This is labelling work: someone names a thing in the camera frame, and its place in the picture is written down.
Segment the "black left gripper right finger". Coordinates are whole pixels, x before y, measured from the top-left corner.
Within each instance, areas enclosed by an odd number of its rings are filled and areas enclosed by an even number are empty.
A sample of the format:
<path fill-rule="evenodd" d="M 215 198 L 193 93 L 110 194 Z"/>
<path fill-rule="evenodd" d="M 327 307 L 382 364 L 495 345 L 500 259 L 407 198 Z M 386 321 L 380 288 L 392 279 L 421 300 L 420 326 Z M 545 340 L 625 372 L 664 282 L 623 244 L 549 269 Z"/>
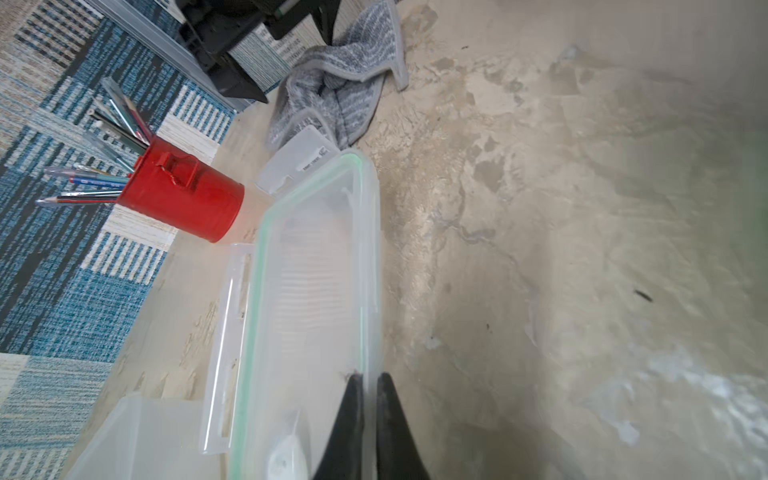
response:
<path fill-rule="evenodd" d="M 376 417 L 378 478 L 429 480 L 389 373 L 377 381 Z"/>

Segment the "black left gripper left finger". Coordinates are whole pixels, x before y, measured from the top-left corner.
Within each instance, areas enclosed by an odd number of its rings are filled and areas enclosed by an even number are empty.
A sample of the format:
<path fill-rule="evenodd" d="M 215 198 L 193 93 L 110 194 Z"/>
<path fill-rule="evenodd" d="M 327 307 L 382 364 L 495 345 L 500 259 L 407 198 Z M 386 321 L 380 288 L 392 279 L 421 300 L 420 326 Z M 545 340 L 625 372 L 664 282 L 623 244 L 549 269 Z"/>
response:
<path fill-rule="evenodd" d="M 314 480 L 362 478 L 364 433 L 363 376 L 351 375 L 347 381 L 336 419 Z"/>

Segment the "clear lid green rim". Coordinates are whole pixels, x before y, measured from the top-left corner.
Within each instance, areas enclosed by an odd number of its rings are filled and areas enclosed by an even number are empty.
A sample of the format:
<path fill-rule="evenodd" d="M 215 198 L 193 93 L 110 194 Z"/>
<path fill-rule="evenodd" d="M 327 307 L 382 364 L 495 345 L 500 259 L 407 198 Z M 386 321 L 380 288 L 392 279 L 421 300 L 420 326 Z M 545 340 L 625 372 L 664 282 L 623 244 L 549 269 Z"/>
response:
<path fill-rule="evenodd" d="M 314 127 L 281 147 L 273 204 L 232 247 L 199 448 L 231 479 L 313 479 L 349 377 L 363 376 L 362 478 L 376 475 L 381 223 L 371 160 Z"/>

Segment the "grey striped cloth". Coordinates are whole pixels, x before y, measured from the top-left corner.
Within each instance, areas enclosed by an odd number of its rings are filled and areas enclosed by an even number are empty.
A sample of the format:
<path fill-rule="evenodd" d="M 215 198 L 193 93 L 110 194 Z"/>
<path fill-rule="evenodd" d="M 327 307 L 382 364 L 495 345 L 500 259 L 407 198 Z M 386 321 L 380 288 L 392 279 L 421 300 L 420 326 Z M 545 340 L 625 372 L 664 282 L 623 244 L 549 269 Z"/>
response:
<path fill-rule="evenodd" d="M 278 88 L 266 136 L 275 152 L 312 126 L 344 150 L 368 130 L 385 77 L 409 85 L 401 20 L 393 1 L 367 7 L 331 46 L 312 47 Z"/>

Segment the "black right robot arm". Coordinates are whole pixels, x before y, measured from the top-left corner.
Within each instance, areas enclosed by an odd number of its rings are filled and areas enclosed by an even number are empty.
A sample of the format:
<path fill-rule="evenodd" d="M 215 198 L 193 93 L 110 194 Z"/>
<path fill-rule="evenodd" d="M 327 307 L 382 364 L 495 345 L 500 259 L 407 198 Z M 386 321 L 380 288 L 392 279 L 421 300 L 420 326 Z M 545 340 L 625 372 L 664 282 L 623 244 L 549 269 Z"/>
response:
<path fill-rule="evenodd" d="M 218 92 L 228 98 L 267 103 L 266 93 L 230 51 L 259 26 L 265 27 L 273 39 L 281 40 L 307 16 L 312 17 L 322 40 L 330 45 L 340 4 L 339 0 L 180 0 L 175 6 L 183 17 L 179 35 Z"/>

